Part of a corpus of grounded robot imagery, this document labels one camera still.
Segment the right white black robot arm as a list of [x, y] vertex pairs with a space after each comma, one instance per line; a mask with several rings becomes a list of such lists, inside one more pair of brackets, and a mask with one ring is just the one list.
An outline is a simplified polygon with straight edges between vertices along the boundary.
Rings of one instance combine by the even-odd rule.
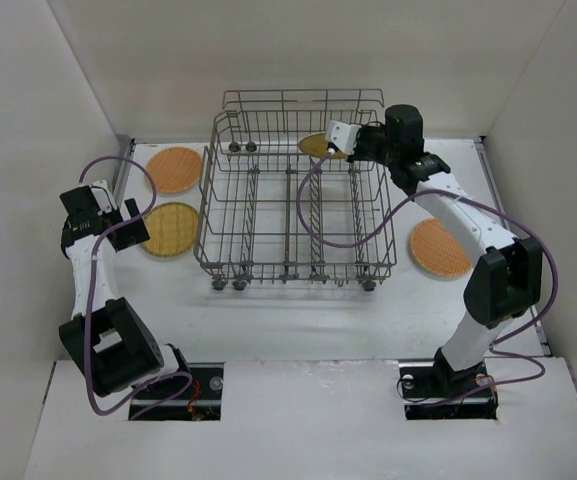
[[463, 293], [466, 313], [434, 357], [437, 396], [460, 391], [473, 378], [485, 351], [512, 319], [541, 295], [543, 250], [532, 236], [519, 238], [475, 206], [448, 164], [426, 151], [423, 119], [407, 104], [386, 109], [376, 125], [334, 127], [330, 144], [348, 161], [373, 161], [393, 183], [453, 236], [473, 270]]

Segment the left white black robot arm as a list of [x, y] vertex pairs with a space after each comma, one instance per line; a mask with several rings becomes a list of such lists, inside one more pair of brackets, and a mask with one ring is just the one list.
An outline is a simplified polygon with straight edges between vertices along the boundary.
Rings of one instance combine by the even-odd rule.
[[106, 181], [60, 195], [67, 217], [61, 250], [73, 269], [75, 301], [59, 338], [79, 369], [84, 368], [84, 328], [90, 318], [90, 371], [94, 393], [106, 397], [167, 374], [191, 372], [181, 351], [158, 343], [118, 291], [116, 254], [150, 239], [142, 219], [128, 224]]

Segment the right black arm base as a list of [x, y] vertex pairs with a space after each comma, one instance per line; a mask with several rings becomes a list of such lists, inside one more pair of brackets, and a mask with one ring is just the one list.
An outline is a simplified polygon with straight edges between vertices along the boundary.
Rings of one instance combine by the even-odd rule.
[[496, 420], [498, 395], [484, 363], [442, 386], [432, 362], [399, 364], [397, 393], [407, 420]]

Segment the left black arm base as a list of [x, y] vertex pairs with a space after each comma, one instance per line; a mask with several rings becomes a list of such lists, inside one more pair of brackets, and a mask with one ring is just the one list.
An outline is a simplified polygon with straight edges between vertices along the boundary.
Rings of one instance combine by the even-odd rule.
[[219, 421], [224, 363], [191, 363], [193, 377], [159, 382], [138, 393], [129, 406], [132, 421]]

